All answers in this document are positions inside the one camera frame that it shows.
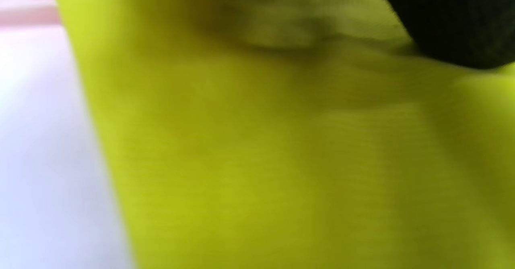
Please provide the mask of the person's left hand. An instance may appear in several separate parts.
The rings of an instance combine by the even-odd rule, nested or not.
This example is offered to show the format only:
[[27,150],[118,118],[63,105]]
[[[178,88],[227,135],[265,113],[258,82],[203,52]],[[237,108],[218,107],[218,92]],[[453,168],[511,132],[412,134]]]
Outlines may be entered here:
[[515,0],[388,0],[418,49],[469,68],[514,62]]

